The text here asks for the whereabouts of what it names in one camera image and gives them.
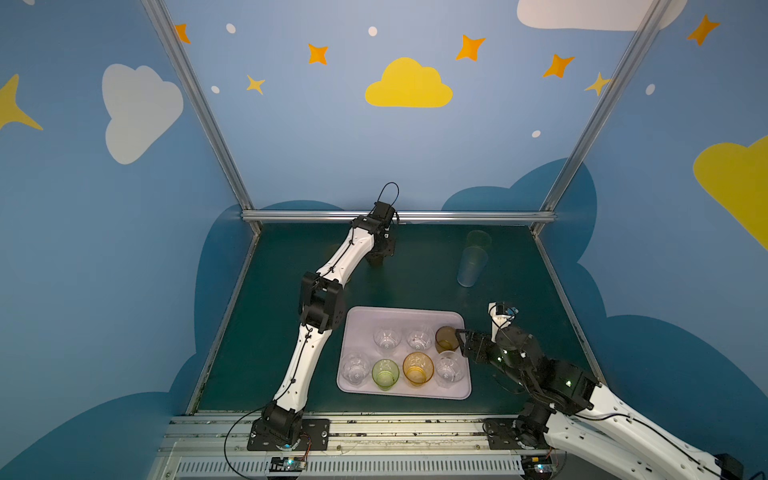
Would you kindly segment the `clear faceted glass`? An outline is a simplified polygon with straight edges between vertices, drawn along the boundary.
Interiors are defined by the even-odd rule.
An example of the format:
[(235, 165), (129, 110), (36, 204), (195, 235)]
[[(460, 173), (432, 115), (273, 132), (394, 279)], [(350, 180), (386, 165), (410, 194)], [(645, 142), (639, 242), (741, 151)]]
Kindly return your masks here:
[(390, 354), (400, 345), (402, 332), (397, 327), (379, 326), (374, 330), (372, 338), (376, 349), (381, 354)]
[(442, 388), (452, 387), (466, 376), (464, 358), (455, 351), (441, 352), (434, 361), (434, 368), (434, 378)]
[(407, 345), (414, 351), (428, 351), (434, 344), (435, 333), (426, 324), (411, 326), (406, 332)]
[(349, 384), (361, 386), (371, 371), (370, 359), (360, 352), (345, 354), (340, 362), (340, 375)]

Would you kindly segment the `brown amber short cup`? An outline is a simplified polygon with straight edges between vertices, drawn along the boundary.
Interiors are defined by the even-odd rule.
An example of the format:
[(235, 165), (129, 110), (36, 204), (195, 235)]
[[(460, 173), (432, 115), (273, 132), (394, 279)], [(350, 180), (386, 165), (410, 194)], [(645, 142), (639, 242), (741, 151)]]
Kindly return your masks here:
[(435, 348), (438, 353), (455, 352), (459, 348), (456, 329), (452, 326), (442, 326), (435, 332)]

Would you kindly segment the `green tinted cup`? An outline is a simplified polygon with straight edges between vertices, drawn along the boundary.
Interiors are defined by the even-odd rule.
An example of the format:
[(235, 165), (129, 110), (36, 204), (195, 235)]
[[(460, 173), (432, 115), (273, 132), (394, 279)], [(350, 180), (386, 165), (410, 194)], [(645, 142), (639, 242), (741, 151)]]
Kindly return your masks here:
[(466, 236), (465, 247), (477, 247), (489, 251), (492, 246), (491, 235), (484, 230), (472, 230)]

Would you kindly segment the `yellow short cup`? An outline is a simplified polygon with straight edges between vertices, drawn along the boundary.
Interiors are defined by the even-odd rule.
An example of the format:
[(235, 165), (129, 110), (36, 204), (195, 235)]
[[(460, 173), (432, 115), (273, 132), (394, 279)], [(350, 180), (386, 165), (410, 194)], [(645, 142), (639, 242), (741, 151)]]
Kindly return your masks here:
[(434, 363), (426, 353), (412, 352), (404, 358), (402, 371), (410, 384), (419, 387), (432, 379)]

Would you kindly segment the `tall pale blue cup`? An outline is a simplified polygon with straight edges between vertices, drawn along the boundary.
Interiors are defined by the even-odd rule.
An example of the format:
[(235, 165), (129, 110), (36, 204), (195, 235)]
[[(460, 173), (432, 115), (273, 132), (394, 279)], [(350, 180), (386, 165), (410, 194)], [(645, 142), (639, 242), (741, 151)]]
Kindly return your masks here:
[(487, 265), (488, 253), (479, 246), (466, 247), (461, 255), (456, 280), (465, 288), (473, 287)]

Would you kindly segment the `lilac plastic tray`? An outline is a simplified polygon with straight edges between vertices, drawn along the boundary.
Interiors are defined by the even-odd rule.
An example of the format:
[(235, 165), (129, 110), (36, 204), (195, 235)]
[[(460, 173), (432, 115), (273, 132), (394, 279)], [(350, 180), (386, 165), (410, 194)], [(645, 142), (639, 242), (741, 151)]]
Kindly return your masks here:
[[(368, 356), (371, 364), (371, 371), (367, 381), (361, 386), (353, 386), (347, 383), (340, 375), (340, 362), (337, 370), (337, 386), (346, 393), (359, 393), (367, 395), (383, 395), (414, 398), (431, 398), (446, 400), (465, 400), (472, 392), (471, 375), (469, 372), (468, 360), (464, 358), (466, 366), (466, 376), (458, 384), (449, 388), (439, 386), (434, 378), (423, 386), (414, 386), (410, 384), (403, 371), (402, 363), (404, 358), (412, 352), (406, 342), (407, 329), (414, 325), (426, 324), (433, 328), (434, 333), (442, 326), (452, 326), (455, 329), (464, 327), (463, 318), (450, 311), (434, 310), (415, 310), (398, 308), (379, 308), (379, 307), (354, 307), (352, 308), (346, 320), (340, 362), (345, 354), (351, 352), (360, 352)], [(381, 354), (374, 344), (372, 334), (379, 326), (397, 327), (402, 332), (402, 341), (397, 349), (390, 354)], [(435, 340), (433, 346), (424, 351), (429, 355), (434, 363), (436, 357), (440, 354), (436, 351)], [(380, 359), (394, 360), (400, 368), (400, 378), (397, 384), (388, 391), (382, 391), (374, 383), (371, 372), (373, 365)]]

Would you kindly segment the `small green cup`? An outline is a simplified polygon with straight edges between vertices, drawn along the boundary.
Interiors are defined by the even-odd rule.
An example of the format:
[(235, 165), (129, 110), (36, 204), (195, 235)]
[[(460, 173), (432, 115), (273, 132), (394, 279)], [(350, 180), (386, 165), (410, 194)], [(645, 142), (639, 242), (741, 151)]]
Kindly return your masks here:
[(372, 367), (371, 377), (382, 391), (393, 388), (400, 378), (400, 368), (391, 359), (380, 359)]

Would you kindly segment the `dark olive cup back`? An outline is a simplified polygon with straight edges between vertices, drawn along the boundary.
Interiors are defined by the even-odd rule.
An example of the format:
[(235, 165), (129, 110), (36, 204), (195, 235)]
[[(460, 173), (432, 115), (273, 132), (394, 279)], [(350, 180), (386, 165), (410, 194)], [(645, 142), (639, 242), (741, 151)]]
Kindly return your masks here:
[(366, 260), (368, 261), (369, 265), (373, 268), (381, 267), (383, 265), (385, 256), (381, 255), (373, 255), (373, 256), (367, 256)]

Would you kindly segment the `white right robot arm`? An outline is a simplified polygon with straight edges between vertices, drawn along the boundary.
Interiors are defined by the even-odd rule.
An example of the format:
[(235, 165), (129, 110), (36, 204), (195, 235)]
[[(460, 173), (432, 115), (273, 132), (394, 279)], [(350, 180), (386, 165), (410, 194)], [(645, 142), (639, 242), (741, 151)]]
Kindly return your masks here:
[(710, 454), (669, 433), (621, 400), (591, 373), (548, 358), (514, 325), (495, 334), (457, 332), (462, 355), (487, 364), (528, 393), (512, 420), (487, 420), (493, 448), (552, 449), (621, 479), (741, 479), (742, 463)]

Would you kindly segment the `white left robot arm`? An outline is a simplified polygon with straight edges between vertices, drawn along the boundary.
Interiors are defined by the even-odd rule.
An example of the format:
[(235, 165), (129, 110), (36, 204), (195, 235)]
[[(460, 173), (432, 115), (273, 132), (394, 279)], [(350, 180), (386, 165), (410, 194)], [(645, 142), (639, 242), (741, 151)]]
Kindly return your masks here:
[(393, 225), (399, 216), (378, 200), (350, 223), (346, 238), (331, 258), (302, 277), (298, 339), (285, 377), (255, 424), (256, 436), (268, 447), (289, 449), (300, 441), (311, 380), (325, 344), (346, 318), (345, 285), (362, 260), (374, 264), (395, 250)]

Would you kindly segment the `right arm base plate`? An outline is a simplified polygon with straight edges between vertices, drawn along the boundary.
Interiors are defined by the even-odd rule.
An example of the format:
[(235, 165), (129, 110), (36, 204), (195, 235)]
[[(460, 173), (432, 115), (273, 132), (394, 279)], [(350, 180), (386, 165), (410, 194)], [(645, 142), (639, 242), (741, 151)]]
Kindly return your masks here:
[(547, 450), (552, 439), (564, 437), (568, 426), (548, 418), (548, 422), (533, 417), (487, 418), (482, 422), (491, 450)]

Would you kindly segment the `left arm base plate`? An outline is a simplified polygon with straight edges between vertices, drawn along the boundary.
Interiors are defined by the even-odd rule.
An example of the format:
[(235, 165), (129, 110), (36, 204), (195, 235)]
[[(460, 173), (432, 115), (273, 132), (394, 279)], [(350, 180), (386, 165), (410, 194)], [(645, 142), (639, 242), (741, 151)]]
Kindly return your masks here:
[(326, 451), (330, 437), (330, 420), (302, 419), (286, 425), (273, 425), (265, 418), (251, 427), (246, 448), (248, 451)]

